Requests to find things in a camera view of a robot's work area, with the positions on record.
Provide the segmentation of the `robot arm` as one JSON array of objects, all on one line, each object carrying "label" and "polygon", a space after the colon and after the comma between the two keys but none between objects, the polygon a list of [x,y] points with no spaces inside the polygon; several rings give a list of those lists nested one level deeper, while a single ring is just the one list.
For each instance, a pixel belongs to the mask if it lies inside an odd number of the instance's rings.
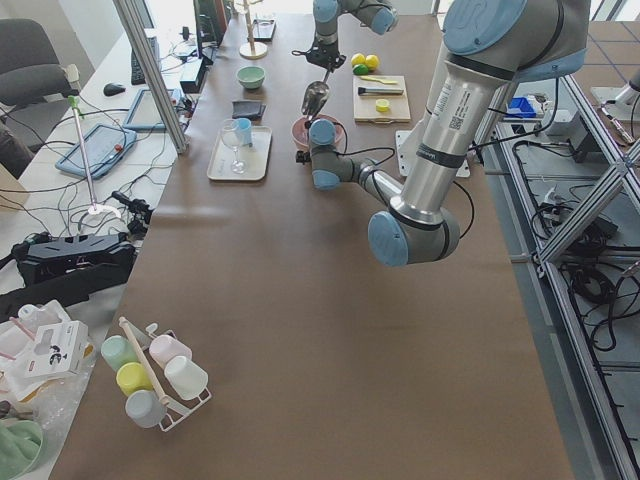
[{"label": "robot arm", "polygon": [[384,205],[368,224],[370,249],[388,266],[438,261],[457,247],[460,227],[443,202],[496,91],[507,84],[559,78],[581,68],[590,5],[586,1],[456,1],[443,39],[424,117],[411,131],[414,163],[404,182],[368,159],[341,155],[334,125],[319,117],[329,93],[308,86],[314,186],[354,182]]},{"label": "robot arm", "polygon": [[340,68],[346,57],[339,50],[338,19],[349,14],[378,35],[393,30],[398,13],[390,1],[376,0],[315,0],[312,4],[314,37],[306,50],[293,50],[312,65],[332,73]]}]

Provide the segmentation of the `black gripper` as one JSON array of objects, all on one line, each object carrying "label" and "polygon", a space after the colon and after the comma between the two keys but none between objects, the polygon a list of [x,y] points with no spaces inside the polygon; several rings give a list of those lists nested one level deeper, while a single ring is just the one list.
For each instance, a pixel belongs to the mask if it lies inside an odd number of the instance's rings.
[{"label": "black gripper", "polygon": [[298,150],[296,152],[295,161],[297,163],[310,163],[311,162],[311,154],[308,150]]},{"label": "black gripper", "polygon": [[304,57],[309,64],[326,71],[335,71],[346,61],[346,56],[339,52],[337,42],[331,44],[314,42],[306,51],[292,50],[291,54]]}]

